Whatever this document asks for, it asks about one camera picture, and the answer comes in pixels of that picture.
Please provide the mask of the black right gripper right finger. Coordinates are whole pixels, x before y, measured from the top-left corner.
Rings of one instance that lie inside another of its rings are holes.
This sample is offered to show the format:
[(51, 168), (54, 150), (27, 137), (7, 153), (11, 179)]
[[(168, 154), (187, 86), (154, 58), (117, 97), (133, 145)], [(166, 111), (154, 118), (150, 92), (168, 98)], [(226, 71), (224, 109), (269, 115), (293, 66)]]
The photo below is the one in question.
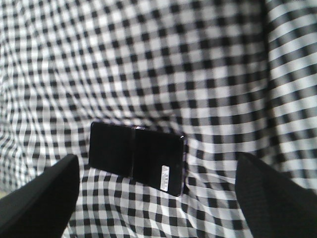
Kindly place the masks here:
[(255, 238), (315, 238), (317, 196), (256, 156), (239, 152), (235, 191)]

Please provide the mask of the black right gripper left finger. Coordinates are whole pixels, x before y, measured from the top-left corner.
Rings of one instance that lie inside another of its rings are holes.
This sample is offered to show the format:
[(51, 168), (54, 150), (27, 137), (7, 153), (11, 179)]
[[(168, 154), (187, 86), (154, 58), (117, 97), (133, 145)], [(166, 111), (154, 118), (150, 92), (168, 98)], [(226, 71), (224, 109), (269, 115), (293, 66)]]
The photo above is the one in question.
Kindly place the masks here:
[(79, 162), (67, 155), (0, 200), (2, 238), (60, 238), (79, 195)]

